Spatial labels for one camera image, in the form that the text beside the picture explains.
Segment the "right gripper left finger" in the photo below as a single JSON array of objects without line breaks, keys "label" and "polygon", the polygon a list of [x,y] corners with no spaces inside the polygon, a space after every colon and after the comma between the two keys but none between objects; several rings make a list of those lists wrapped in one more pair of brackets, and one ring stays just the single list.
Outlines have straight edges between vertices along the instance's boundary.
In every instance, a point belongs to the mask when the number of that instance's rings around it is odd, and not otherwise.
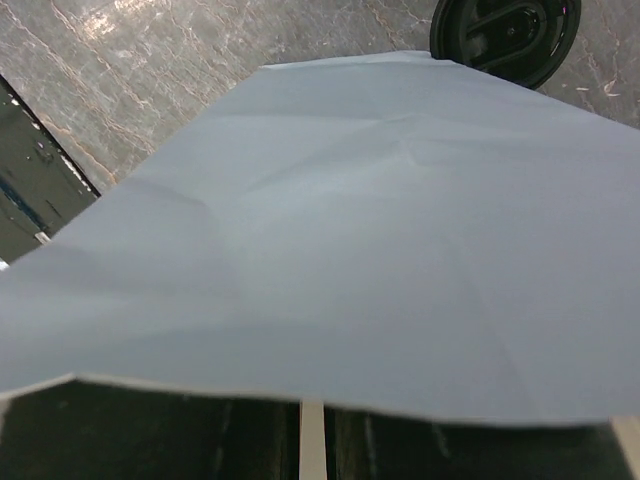
[{"label": "right gripper left finger", "polygon": [[295,479],[295,403],[69,382],[1,405],[4,479]]}]

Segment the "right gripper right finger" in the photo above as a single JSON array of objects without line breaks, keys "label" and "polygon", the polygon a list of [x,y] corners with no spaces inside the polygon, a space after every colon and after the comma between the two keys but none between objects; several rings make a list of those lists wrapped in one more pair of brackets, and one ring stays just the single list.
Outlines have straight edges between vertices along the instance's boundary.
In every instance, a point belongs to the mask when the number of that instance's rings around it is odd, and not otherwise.
[{"label": "right gripper right finger", "polygon": [[331,479],[627,479],[608,425],[494,428],[324,411]]}]

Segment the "light blue paper bag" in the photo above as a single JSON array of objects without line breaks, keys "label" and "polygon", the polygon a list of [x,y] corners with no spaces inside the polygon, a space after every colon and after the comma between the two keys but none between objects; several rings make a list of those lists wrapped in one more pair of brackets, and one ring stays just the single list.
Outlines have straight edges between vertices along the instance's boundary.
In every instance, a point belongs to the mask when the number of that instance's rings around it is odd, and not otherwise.
[{"label": "light blue paper bag", "polygon": [[415,51],[264,66],[1,276],[1,405],[69,382],[494,428],[639,475],[639,133]]}]

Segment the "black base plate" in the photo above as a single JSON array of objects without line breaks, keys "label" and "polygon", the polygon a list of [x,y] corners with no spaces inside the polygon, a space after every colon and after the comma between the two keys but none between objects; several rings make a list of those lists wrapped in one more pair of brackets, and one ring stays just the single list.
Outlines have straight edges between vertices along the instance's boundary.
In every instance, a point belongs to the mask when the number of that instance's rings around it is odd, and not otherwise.
[{"label": "black base plate", "polygon": [[47,243],[100,196],[6,80],[1,81],[1,261]]}]

